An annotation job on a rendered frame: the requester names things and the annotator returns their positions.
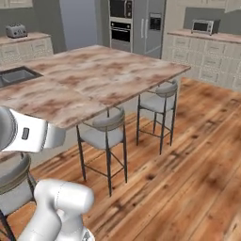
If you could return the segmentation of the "black built-in microwave oven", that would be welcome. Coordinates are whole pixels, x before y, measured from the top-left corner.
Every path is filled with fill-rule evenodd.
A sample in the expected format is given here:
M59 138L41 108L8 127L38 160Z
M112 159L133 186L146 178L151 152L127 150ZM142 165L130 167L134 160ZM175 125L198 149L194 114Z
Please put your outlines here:
M133 1L109 0L109 9L111 17L131 19L133 13Z

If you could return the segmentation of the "beige wall cupboard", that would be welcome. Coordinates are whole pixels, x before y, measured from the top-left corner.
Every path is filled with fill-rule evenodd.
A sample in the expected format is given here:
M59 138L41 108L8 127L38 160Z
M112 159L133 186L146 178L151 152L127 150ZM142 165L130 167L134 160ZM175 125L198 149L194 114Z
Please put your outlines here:
M0 0L0 9L3 8L32 8L33 0Z

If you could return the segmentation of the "beige drawer cupboards run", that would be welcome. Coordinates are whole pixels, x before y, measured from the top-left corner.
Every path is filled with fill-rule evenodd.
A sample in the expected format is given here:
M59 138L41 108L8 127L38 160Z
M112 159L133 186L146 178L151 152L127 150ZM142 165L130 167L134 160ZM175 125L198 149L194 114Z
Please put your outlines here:
M180 29L168 32L166 44L164 57L189 65L189 78L241 92L241 35Z

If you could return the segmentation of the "silver toaster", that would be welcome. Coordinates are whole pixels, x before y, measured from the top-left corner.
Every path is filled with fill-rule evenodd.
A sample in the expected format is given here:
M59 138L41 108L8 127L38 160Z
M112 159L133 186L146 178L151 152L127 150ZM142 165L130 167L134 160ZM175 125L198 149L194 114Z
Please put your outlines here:
M10 24L6 26L6 34L9 38L18 39L26 37L27 31L23 24Z

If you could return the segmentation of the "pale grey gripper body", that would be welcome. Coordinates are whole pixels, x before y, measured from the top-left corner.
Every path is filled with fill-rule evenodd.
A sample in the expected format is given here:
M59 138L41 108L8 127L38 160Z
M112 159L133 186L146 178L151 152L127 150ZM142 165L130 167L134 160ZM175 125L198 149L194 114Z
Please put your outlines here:
M52 123L48 124L47 136L45 139L44 149L52 149L62 146L66 137L66 130L54 126Z

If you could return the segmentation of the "grey stool with black legs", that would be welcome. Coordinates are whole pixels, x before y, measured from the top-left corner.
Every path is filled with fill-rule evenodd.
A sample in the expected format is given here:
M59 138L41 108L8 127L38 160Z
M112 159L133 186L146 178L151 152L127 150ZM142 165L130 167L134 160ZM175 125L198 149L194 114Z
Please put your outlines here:
M7 218L30 201L34 201L36 180L30 173L31 157L22 154L21 161L11 170L0 174L0 222L8 241L16 241Z
M80 153L81 170L84 180L87 179L86 169L91 169L107 178L109 195L112 195L112 178L120 171L124 170L125 182L128 182L128 163L127 163L127 143L126 143L126 130L125 130L125 111L123 107L116 107L118 110L113 116L107 114L104 118L95 118L92 124L85 122L89 129L83 134L80 133L79 127L76 127L78 148ZM107 172L103 173L91 166L88 166L84 160L84 152L82 144L87 143L89 146L103 150L106 156L106 169ZM111 149L117 145L122 144L123 147L123 162L111 152ZM111 157L114 157L121 165L121 168L111 174Z
M160 139L159 153L162 153L165 130L169 131L169 145L172 145L173 129L177 107L177 92L178 82L176 80L173 80L171 82L168 82L166 85L161 85L155 91L149 90L149 93L151 93L152 96L147 100L142 101L141 96L138 96L136 143L139 142L139 133L147 133L146 131L140 129L140 110L144 109L153 112L153 131L151 133L148 132L147 134L158 137ZM172 112L171 126L167 127L166 116L169 112ZM162 116L162 121L160 122L161 133L159 136L154 133L156 124L158 123L157 115Z

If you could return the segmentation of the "grey steel fridge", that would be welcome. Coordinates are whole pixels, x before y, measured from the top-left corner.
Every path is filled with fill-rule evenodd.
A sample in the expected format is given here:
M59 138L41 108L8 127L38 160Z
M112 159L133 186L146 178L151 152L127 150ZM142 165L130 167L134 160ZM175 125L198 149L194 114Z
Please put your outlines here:
M167 0L134 0L133 52L160 58L162 54ZM144 38L141 38L141 19L144 19Z

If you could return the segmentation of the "dark grey sink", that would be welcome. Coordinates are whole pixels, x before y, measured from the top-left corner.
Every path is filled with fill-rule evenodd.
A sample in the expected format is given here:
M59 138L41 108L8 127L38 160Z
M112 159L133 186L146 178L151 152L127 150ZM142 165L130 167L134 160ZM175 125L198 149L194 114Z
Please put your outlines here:
M26 66L0 71L0 88L25 82L38 77L42 77L42 74L35 72Z

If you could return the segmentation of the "silver toaster oven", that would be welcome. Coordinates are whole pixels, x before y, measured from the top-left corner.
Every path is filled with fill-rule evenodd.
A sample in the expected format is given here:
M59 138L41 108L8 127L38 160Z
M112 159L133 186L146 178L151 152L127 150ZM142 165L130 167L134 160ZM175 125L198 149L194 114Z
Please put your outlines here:
M216 34L219 30L220 20L202 20L195 19L192 21L192 33L204 33L209 36Z

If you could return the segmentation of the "beige base cupboards run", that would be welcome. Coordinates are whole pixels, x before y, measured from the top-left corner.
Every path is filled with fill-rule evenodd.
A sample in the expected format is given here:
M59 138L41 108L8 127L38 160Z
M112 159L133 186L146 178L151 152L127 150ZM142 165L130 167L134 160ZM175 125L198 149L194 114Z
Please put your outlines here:
M0 66L50 56L53 53L51 36L48 34L34 32L19 39L0 37Z

